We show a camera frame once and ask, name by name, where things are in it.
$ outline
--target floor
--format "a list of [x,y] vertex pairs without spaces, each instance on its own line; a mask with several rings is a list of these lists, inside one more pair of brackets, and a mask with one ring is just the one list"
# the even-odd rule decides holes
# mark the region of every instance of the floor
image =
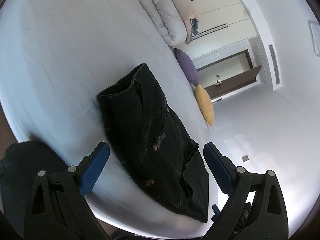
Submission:
[[[10,126],[8,125],[8,122],[5,118],[5,115],[3,113],[1,104],[0,104],[0,160],[4,157],[4,152],[12,143],[16,143],[17,140],[14,137]],[[115,228],[101,220],[98,220],[103,229],[108,233],[109,236],[112,236],[114,234],[121,234],[124,233],[124,231],[119,230],[118,228]]]
[[0,160],[4,157],[7,147],[16,142],[17,140],[8,125],[0,104]]

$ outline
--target copper rivet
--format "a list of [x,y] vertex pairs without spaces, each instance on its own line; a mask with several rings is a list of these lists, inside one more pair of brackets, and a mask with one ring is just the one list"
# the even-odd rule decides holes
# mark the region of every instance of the copper rivet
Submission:
[[153,185],[153,179],[149,179],[147,182],[146,182],[146,185],[147,187],[150,187]]

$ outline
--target brown door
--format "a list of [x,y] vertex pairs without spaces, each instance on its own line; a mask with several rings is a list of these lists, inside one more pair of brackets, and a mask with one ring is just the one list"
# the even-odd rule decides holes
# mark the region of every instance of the brown door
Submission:
[[242,72],[241,74],[216,83],[210,87],[206,87],[205,90],[207,90],[211,99],[223,96],[227,93],[256,82],[256,76],[258,75],[260,69],[261,66],[252,68],[250,70]]

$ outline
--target bed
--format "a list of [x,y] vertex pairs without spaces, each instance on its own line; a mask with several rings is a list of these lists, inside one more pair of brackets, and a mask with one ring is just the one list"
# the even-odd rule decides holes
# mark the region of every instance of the bed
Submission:
[[[7,0],[0,40],[0,100],[19,142],[37,138],[77,165],[108,142],[96,95],[143,62],[201,154],[211,141],[189,82],[138,0]],[[217,185],[209,174],[211,207]],[[198,237],[212,225],[211,208],[203,224],[144,194],[112,149],[86,199],[97,218],[142,236]]]

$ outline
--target white wardrobe door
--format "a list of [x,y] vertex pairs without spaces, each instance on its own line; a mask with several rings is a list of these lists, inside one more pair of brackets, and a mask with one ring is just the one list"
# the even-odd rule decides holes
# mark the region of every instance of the white wardrobe door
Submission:
[[198,12],[203,14],[221,7],[240,3],[240,0],[193,0],[192,2]]
[[249,15],[241,3],[222,7],[199,17],[198,32],[205,32],[223,24],[232,24],[235,22],[249,19]]
[[223,48],[238,41],[256,36],[251,20],[230,24],[227,28],[210,33],[193,40],[189,45],[177,48],[186,52],[191,59],[201,57],[209,52]]

